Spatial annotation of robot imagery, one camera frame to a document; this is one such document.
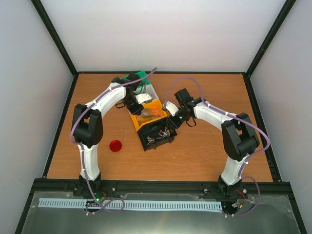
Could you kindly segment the silver metal scoop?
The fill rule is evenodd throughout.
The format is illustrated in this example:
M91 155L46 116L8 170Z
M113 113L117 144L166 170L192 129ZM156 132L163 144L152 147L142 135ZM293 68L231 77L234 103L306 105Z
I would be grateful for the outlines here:
M144 108L141 111L140 117L141 118L155 118L157 117L157 114L155 114L155 112L151 108Z

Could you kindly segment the red jar lid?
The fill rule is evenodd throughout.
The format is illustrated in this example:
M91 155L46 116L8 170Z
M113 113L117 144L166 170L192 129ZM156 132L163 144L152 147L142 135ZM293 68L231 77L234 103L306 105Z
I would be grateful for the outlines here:
M113 140L110 142L109 148L112 152L117 153L122 149L122 143L119 140Z

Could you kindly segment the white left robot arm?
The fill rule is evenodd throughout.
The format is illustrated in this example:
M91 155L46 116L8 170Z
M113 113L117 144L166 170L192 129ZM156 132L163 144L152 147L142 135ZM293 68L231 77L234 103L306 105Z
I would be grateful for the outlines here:
M70 140L79 148L79 181L90 196L97 196L101 192L98 144L104 132L102 119L120 100L132 115L139 116L143 105L137 100L135 90L141 80L136 73L130 73L126 78L116 77L97 98L85 105L77 104L74 108Z

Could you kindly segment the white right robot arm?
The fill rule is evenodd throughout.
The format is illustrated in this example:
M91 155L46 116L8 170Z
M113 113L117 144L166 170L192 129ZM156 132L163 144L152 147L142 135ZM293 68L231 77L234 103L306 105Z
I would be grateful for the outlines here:
M166 124L177 129L190 119L204 120L222 132L227 154L225 168L218 178L218 190L222 197L230 197L241 183L243 165L260 145L254 125L248 114L226 113L202 98L194 99L187 89L175 93L179 107L165 101L163 110L170 113Z

